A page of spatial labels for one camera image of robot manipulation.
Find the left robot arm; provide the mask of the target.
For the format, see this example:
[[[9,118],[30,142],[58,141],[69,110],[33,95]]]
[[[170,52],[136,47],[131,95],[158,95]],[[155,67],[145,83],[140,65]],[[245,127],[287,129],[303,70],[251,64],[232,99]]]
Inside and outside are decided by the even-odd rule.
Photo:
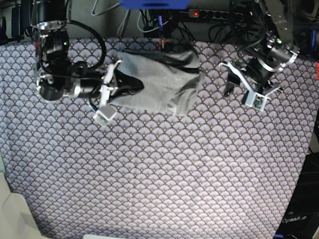
[[[230,1],[228,21],[231,33],[241,45],[239,51],[252,56],[243,72],[255,82],[257,93],[267,95],[281,91],[281,87],[273,84],[270,78],[294,63],[299,54],[288,21],[291,12],[285,10],[285,4],[280,0],[246,1],[251,14],[247,23],[259,25],[259,29],[252,39],[245,40],[241,35],[251,32],[251,29],[237,26],[235,10],[240,3],[239,0]]]

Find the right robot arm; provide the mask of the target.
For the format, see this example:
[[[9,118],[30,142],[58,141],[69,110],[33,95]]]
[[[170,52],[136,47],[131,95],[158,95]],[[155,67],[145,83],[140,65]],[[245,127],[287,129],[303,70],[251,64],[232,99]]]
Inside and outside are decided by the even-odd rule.
[[[78,26],[94,35],[101,47],[97,63],[86,61],[72,63],[68,57],[70,47],[67,25]],[[35,55],[37,59],[37,90],[48,102],[62,97],[82,98],[92,101],[110,90],[111,99],[135,95],[144,89],[141,80],[125,75],[119,70],[108,69],[111,79],[102,74],[107,48],[102,36],[78,21],[67,17],[67,3],[64,0],[35,0],[31,26],[35,29]]]

